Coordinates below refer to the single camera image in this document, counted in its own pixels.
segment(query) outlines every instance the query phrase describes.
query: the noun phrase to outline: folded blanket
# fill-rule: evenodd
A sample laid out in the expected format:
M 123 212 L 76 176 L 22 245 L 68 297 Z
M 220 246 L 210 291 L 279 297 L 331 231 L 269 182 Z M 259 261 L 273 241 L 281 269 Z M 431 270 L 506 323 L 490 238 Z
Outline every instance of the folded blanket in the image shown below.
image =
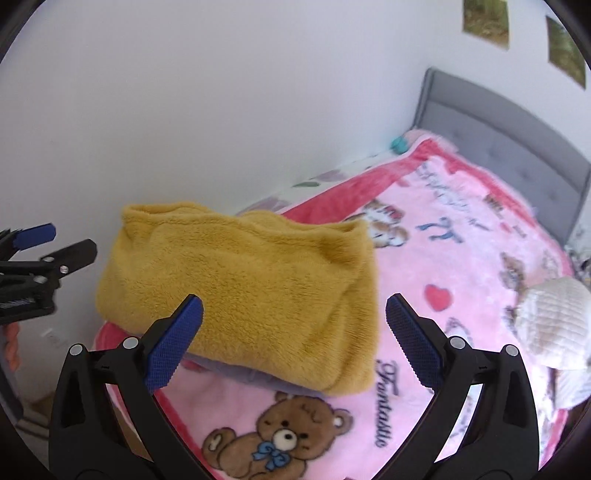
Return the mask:
M 374 379 L 376 272 L 365 222 L 303 225 L 193 203 L 129 206 L 97 308 L 143 333 L 193 293 L 205 308 L 189 352 L 327 395 Z
M 254 387 L 266 388 L 268 390 L 287 393 L 288 395 L 304 395 L 306 397 L 322 397 L 320 392 L 310 390 L 306 387 L 294 385 L 273 375 L 259 372 L 253 368 L 241 367 L 240 365 L 228 365 L 224 362 L 217 362 L 202 356 L 187 353 L 183 357 L 183 365 L 198 371 L 207 370 L 220 376 L 233 378 L 236 381 Z

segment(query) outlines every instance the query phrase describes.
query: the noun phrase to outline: blue gripper pad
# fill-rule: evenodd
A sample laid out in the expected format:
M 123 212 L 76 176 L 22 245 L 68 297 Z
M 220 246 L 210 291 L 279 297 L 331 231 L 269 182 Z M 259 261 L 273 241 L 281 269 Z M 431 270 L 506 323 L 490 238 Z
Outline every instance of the blue gripper pad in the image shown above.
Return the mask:
M 390 330 L 421 385 L 437 391 L 443 385 L 443 359 L 417 323 L 416 316 L 397 296 L 388 299 L 386 321 Z
M 147 359 L 144 384 L 150 394 L 165 387 L 203 323 L 203 302 L 192 296 Z
M 55 237 L 56 228 L 52 224 L 46 223 L 45 225 L 17 232 L 12 241 L 12 246 L 17 250 L 26 250 L 27 248 L 52 242 Z

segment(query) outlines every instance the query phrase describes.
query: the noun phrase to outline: brown teddy bear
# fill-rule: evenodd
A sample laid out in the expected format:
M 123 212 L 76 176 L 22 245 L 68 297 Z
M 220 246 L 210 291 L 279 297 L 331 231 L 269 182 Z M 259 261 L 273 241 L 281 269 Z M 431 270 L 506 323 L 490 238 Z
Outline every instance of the brown teddy bear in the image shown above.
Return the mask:
M 242 480 L 297 480 L 309 460 L 353 427 L 347 410 L 333 410 L 320 398 L 277 392 L 275 402 L 256 421 L 255 432 L 240 437 L 231 428 L 211 432 L 202 448 L 209 465 Z

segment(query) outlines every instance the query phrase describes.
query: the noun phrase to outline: gray upholstered headboard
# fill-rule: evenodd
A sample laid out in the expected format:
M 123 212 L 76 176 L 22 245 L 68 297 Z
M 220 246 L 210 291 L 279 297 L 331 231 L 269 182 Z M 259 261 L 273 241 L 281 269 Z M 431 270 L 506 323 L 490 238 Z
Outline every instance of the gray upholstered headboard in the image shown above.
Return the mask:
M 540 224 L 569 240 L 589 189 L 591 164 L 531 113 L 437 69 L 425 75 L 414 126 L 443 135 L 462 156 L 517 189 Z

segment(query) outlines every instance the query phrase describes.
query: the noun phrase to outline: gray fabric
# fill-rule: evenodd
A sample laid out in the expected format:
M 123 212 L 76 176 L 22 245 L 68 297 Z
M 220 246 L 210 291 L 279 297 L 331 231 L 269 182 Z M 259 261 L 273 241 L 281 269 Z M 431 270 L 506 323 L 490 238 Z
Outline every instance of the gray fabric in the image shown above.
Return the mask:
M 414 126 L 443 135 L 459 153 L 517 189 L 539 223 L 566 244 L 585 202 L 591 164 L 531 113 L 483 87 L 429 69 Z
M 232 378 L 236 381 L 246 383 L 248 385 L 255 385 L 268 390 L 276 390 L 292 395 L 306 395 L 308 397 L 321 397 L 322 394 L 309 390 L 308 388 L 299 387 L 292 383 L 281 380 L 273 375 L 259 372 L 248 367 L 240 367 L 238 365 L 228 365 L 223 362 L 210 360 L 202 356 L 187 353 L 184 356 L 187 360 L 191 360 L 207 370 L 223 375 L 224 377 Z

